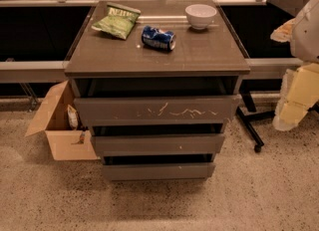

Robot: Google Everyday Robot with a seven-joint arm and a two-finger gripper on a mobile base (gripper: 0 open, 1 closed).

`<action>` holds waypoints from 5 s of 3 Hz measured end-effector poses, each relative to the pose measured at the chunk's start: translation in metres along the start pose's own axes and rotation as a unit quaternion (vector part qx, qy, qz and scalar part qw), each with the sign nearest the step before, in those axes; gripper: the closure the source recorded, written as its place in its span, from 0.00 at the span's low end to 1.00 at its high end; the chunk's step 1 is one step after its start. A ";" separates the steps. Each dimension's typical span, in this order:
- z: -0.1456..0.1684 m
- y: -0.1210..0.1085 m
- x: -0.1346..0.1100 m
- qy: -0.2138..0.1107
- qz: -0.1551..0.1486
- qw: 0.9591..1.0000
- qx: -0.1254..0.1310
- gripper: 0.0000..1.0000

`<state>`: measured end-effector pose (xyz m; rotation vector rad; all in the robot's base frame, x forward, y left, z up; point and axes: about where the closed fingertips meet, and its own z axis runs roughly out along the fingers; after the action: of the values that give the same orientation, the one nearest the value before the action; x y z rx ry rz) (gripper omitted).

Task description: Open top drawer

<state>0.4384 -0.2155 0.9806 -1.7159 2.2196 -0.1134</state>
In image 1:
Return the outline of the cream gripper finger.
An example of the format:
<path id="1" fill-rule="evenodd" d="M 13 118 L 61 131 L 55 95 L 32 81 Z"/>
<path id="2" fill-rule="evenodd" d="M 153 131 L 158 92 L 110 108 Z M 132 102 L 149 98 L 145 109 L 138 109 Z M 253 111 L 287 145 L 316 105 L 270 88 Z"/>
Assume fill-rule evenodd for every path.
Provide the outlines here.
<path id="1" fill-rule="evenodd" d="M 294 24 L 295 19 L 288 20 L 271 33 L 270 39 L 279 43 L 289 42 L 291 40 Z"/>
<path id="2" fill-rule="evenodd" d="M 319 101 L 319 65 L 288 69 L 283 76 L 273 126 L 280 131 L 296 127 Z"/>

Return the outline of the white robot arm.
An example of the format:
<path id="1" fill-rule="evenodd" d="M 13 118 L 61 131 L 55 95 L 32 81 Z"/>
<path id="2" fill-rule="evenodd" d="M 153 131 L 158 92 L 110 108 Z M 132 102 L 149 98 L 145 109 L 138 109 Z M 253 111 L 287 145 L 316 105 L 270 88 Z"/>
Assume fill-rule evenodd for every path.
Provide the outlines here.
<path id="1" fill-rule="evenodd" d="M 270 39 L 290 44 L 291 55 L 303 62 L 287 69 L 273 126 L 287 131 L 296 127 L 319 101 L 319 0 L 309 0 L 297 15 L 275 29 Z"/>

